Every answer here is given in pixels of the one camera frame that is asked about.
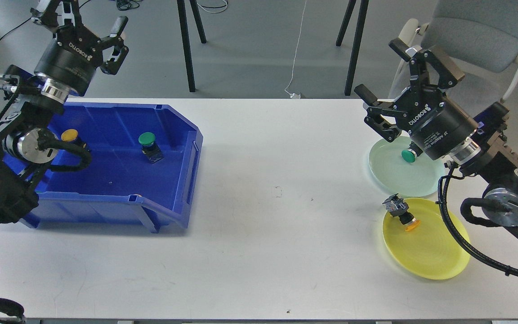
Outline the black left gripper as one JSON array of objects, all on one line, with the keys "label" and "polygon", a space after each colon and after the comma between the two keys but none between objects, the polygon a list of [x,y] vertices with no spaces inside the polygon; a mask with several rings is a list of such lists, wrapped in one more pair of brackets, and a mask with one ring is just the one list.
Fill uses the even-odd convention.
[{"label": "black left gripper", "polygon": [[35,76],[64,84],[72,95],[86,94],[98,68],[104,74],[116,75],[127,57],[123,38],[127,16],[117,17],[110,35],[103,38],[84,26],[78,0],[39,0],[31,8],[31,21],[53,36]]}]

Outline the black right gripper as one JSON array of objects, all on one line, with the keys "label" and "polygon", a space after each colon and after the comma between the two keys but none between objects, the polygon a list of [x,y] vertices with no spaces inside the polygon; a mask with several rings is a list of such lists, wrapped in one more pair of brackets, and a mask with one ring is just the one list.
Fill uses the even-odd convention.
[{"label": "black right gripper", "polygon": [[[366,104],[366,125],[387,142],[393,142],[402,131],[408,132],[411,141],[432,160],[450,154],[477,127],[473,117],[444,94],[466,74],[437,45],[429,49],[409,47],[395,38],[389,47],[402,59],[401,68],[408,68],[408,85],[403,87],[405,72],[397,72],[388,95],[393,103],[380,101],[364,84],[356,86],[354,92]],[[407,117],[392,109],[393,105]],[[392,124],[383,115],[399,118]]]}]

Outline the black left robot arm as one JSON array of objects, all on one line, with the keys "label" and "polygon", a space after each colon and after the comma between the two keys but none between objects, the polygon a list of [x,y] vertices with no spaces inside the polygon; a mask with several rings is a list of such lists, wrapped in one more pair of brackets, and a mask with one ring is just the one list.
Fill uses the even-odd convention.
[{"label": "black left robot arm", "polygon": [[82,22],[77,0],[40,0],[31,20],[52,40],[33,73],[12,64],[0,74],[0,224],[17,223],[38,207],[36,188],[46,172],[90,165],[90,152],[59,139],[49,123],[64,113],[68,96],[86,94],[97,68],[117,74],[129,51],[127,16],[99,37]]}]

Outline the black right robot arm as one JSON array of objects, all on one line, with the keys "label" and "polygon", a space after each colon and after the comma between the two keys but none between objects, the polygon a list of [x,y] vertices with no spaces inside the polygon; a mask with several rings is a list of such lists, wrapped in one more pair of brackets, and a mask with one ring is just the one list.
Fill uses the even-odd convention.
[{"label": "black right robot arm", "polygon": [[408,63],[410,84],[394,101],[379,100],[365,85],[354,92],[366,103],[365,123],[387,142],[407,132],[411,151],[432,160],[450,156],[447,175],[438,180],[437,205],[443,222],[469,255],[487,266],[518,277],[518,269],[486,256],[467,242],[452,223],[447,192],[454,171],[462,178],[481,176],[487,188],[480,198],[466,198],[461,215],[472,224],[501,227],[518,239],[518,154],[506,144],[509,110],[498,101],[471,117],[446,90],[465,77],[464,72],[438,46],[409,47],[395,38],[390,48]]}]

